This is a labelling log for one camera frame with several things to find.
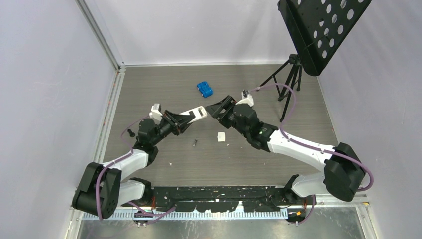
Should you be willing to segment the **white remote with black window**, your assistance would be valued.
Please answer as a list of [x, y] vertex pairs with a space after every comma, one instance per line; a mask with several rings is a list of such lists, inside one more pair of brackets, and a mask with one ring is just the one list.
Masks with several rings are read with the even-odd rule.
[[190, 120], [188, 121], [188, 123], [194, 123], [196, 121], [206, 118], [208, 116], [208, 113], [205, 107], [198, 106], [185, 112], [181, 112], [180, 115], [189, 116]]

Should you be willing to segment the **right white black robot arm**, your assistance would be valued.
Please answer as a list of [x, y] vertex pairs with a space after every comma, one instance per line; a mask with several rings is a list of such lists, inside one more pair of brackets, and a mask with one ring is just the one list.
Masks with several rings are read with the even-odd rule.
[[225, 128], [234, 128], [258, 150], [282, 154], [304, 162], [317, 170], [311, 175], [293, 175], [284, 186], [284, 198], [297, 204], [303, 198], [329, 193], [345, 202], [351, 202], [367, 174], [352, 147], [346, 143], [337, 146], [314, 143], [280, 130], [261, 121], [248, 103], [238, 103], [227, 96], [222, 101], [205, 107], [206, 111]]

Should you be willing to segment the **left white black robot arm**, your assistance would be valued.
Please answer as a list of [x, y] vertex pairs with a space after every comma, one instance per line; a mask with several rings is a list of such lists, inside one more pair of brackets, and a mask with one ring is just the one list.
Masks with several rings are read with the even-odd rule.
[[131, 177], [134, 172], [151, 165], [158, 154], [157, 144], [168, 135], [181, 135], [194, 122], [207, 117], [203, 106], [175, 114], [151, 110], [141, 118], [136, 141], [130, 151], [105, 163], [89, 163], [76, 188], [72, 207], [97, 216], [112, 216], [124, 204], [149, 205], [153, 200], [151, 183]]

